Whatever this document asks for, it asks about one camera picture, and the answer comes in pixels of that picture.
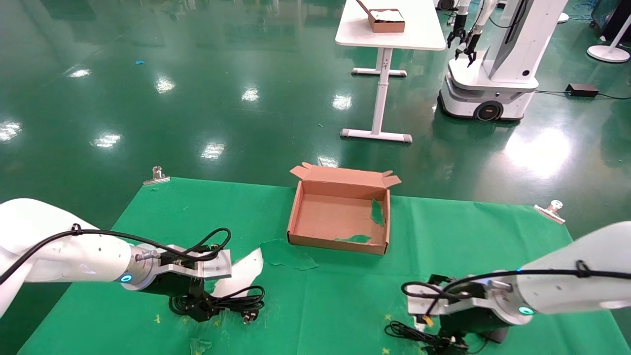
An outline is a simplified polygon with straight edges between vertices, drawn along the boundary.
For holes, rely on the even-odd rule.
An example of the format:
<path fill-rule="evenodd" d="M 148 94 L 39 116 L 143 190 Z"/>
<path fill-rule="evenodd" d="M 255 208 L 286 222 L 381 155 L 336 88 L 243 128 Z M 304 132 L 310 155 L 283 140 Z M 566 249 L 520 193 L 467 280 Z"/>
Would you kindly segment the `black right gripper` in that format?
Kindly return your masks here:
<path fill-rule="evenodd" d="M 491 342 L 503 342 L 511 325 L 487 308 L 470 308 L 440 316 L 439 335 L 445 342 L 433 342 L 423 347 L 426 355 L 468 353 L 464 337 L 473 333 Z"/>

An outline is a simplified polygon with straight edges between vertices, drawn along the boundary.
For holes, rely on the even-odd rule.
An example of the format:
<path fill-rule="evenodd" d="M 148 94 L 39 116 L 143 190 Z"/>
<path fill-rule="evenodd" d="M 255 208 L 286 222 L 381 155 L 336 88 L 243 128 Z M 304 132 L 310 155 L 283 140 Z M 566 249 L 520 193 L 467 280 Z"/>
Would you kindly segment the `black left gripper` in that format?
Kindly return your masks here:
<path fill-rule="evenodd" d="M 142 288 L 140 292 L 167 297 L 185 296 L 185 314 L 192 319 L 199 319 L 199 322 L 206 322 L 218 315 L 220 310 L 217 308 L 217 297 L 211 294 L 204 294 L 200 299 L 198 296 L 193 296 L 199 294 L 204 286 L 204 279 L 198 277 L 176 273 L 164 273 L 157 275 L 151 283 Z"/>

